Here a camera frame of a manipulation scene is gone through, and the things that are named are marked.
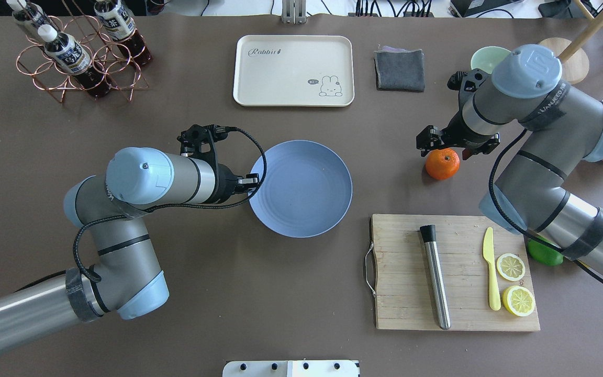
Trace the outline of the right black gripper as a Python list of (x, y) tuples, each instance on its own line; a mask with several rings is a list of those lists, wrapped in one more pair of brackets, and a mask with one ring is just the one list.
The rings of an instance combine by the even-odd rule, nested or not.
[(492, 153), (499, 144), (499, 133), (476, 133), (467, 126), (461, 113), (456, 113), (443, 130), (436, 126), (427, 126), (416, 136), (416, 148), (420, 150), (421, 157), (426, 157), (433, 150), (462, 147), (462, 160), (466, 161), (479, 153)]

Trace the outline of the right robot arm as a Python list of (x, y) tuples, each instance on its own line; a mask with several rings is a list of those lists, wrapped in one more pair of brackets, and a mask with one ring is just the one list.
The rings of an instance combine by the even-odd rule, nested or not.
[(428, 126), (416, 138), (431, 150), (464, 148), (464, 157), (490, 153), (498, 131), (517, 121), (531, 132), (498, 179), (490, 177), (481, 210), (515, 234), (538, 234), (559, 253), (603, 275), (603, 208), (562, 186), (582, 161), (603, 159), (603, 102), (562, 79), (562, 63), (548, 48), (523, 45), (491, 75), (478, 75), (476, 89), (459, 105), (448, 126)]

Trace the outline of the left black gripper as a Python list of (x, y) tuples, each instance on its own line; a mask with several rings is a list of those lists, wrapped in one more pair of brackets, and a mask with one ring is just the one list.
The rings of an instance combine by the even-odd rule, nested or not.
[(211, 195), (211, 203), (220, 204), (227, 201), (233, 195), (249, 193), (260, 184), (259, 175), (247, 175), (245, 177), (234, 175), (229, 167), (217, 164), (216, 187)]

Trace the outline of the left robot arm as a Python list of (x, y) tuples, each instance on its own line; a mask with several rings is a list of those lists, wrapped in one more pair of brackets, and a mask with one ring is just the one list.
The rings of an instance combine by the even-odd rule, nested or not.
[(237, 176), (213, 155), (204, 160), (128, 147), (115, 153), (103, 176), (90, 176), (64, 199), (65, 215), (79, 228), (72, 251), (89, 231), (98, 253), (81, 264), (0, 298), (0, 353), (115, 311), (122, 319), (145, 315), (169, 298), (143, 217), (158, 208), (223, 208), (232, 195), (255, 193), (264, 178)]

